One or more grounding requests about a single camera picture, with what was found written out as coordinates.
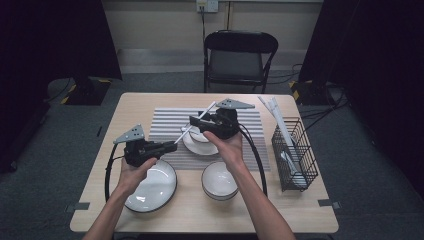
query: plate rim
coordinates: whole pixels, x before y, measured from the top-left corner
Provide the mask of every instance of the plate rim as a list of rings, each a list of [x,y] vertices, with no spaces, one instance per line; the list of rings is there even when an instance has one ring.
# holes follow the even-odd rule
[[[201,141],[201,140],[198,140],[198,139],[196,139],[195,137],[193,137],[193,136],[200,136],[199,134],[197,134],[197,133],[195,133],[195,132],[193,132],[193,131],[191,131],[191,129],[190,129],[190,131],[188,131],[188,134],[190,134],[190,137],[191,137],[191,139],[193,139],[194,141],[196,141],[196,142],[200,142],[200,143],[209,143],[210,141],[205,137],[205,136],[203,136],[203,133],[201,133],[200,132],[200,129],[199,129],[199,133],[200,134],[202,134],[202,136],[201,137],[199,137],[200,139],[202,139],[202,137],[204,138],[204,139],[206,139],[206,141]]]
[[[229,194],[227,194],[227,195],[215,195],[215,194],[213,194],[213,193],[211,193],[210,191],[208,191],[207,189],[206,189],[206,187],[205,187],[205,184],[204,184],[204,182],[203,182],[203,176],[204,176],[204,174],[205,174],[205,172],[206,172],[206,169],[209,167],[209,166],[211,166],[211,165],[213,165],[213,164],[217,164],[217,163],[223,163],[224,165],[226,165],[226,163],[224,162],[224,161],[214,161],[214,162],[212,162],[212,163],[210,163],[205,169],[203,169],[203,172],[202,172],[202,178],[201,178],[201,182],[202,182],[202,188],[203,188],[203,191],[205,192],[205,194],[208,196],[208,197],[210,197],[210,198],[212,198],[213,200],[217,200],[217,201],[227,201],[227,200],[230,200],[230,199],[232,199],[234,196],[236,196],[237,195],[237,193],[239,192],[239,189],[238,189],[238,186],[237,186],[237,183],[235,183],[235,179],[234,179],[234,177],[233,177],[233,180],[234,180],[234,183],[236,184],[236,190],[234,191],[234,192],[232,192],[232,193],[229,193]],[[217,198],[225,198],[225,199],[217,199],[217,198],[214,198],[214,197],[212,197],[211,195],[213,195],[213,196],[216,196]]]
[[[197,144],[211,144],[211,145],[213,145],[214,147],[215,147],[215,149],[216,149],[216,152],[215,153],[212,153],[212,154],[199,154],[199,153],[196,153],[196,152],[194,152],[193,150],[191,150],[188,146],[187,146],[187,143],[186,143],[186,138],[190,138],[190,139],[192,139],[192,137],[190,136],[190,134],[186,134],[186,135],[184,135],[184,137],[183,137],[183,144],[184,144],[184,146],[190,151],[190,152],[192,152],[192,153],[194,153],[194,154],[197,154],[197,155],[201,155],[201,156],[212,156],[212,155],[215,155],[215,154],[218,154],[219,153],[219,151],[218,151],[218,148],[213,144],[213,143],[211,143],[211,142],[199,142],[199,141],[197,141],[197,140],[195,140],[196,142],[197,142]]]
[[[163,159],[159,159],[158,161],[163,161],[164,163],[166,163],[166,164],[168,164],[171,168],[172,168],[172,170],[174,171],[174,173],[175,173],[175,188],[174,188],[174,191],[172,192],[172,194],[169,196],[169,198],[162,204],[162,205],[160,205],[159,207],[157,207],[157,208],[155,208],[155,209],[152,209],[152,210],[148,210],[148,211],[139,211],[139,210],[135,210],[135,209],[132,209],[132,208],[130,208],[128,205],[127,205],[127,200],[128,200],[128,198],[130,198],[134,193],[135,193],[135,191],[134,191],[134,193],[133,194],[131,194],[130,196],[128,196],[128,198],[125,200],[125,207],[127,208],[127,209],[129,209],[129,210],[131,210],[131,211],[133,211],[133,212],[137,212],[137,213],[151,213],[151,212],[154,212],[154,211],[157,211],[157,210],[159,210],[159,209],[161,209],[161,208],[163,208],[166,204],[168,204],[168,202],[169,201],[171,201],[171,199],[174,197],[174,195],[175,195],[175,192],[177,191],[177,187],[178,187],[178,176],[177,176],[177,172],[175,171],[175,168],[169,163],[169,162],[167,162],[167,161],[165,161],[165,160],[163,160]]]

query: chair backrest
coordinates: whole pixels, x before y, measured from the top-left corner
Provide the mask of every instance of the chair backrest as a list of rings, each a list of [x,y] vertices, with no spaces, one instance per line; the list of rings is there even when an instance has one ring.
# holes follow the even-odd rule
[[[206,37],[205,55],[208,49],[274,55],[278,49],[278,41],[272,35],[263,32],[220,30]]]

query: hand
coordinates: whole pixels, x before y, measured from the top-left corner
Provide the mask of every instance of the hand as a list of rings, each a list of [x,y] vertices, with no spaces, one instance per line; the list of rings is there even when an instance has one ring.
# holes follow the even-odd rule
[[[125,195],[130,196],[135,192],[141,181],[146,179],[147,170],[149,170],[157,162],[156,158],[150,158],[140,167],[136,168],[129,164],[125,158],[121,160],[121,175],[117,188],[121,188]]]
[[[219,154],[224,159],[231,174],[235,173],[240,166],[246,166],[243,161],[243,144],[240,132],[226,140],[219,139],[209,131],[205,131],[203,136],[218,148]]]

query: electrical outlet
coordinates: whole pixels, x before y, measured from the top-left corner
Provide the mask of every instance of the electrical outlet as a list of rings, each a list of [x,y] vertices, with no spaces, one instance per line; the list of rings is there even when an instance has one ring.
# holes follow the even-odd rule
[[[218,0],[196,0],[196,11],[201,12],[218,12]]]
[[[208,0],[196,0],[196,11],[201,12],[201,7],[203,7],[203,12],[206,12],[208,7]]]

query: metal wire basket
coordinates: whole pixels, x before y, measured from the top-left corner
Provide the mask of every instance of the metal wire basket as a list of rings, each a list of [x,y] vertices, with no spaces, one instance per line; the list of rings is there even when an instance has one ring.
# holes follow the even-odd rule
[[[315,158],[300,119],[285,118],[284,122],[292,140],[292,144],[289,145],[293,145],[293,147],[287,146],[278,126],[275,128],[271,140],[280,176],[281,190],[304,191],[318,176]]]

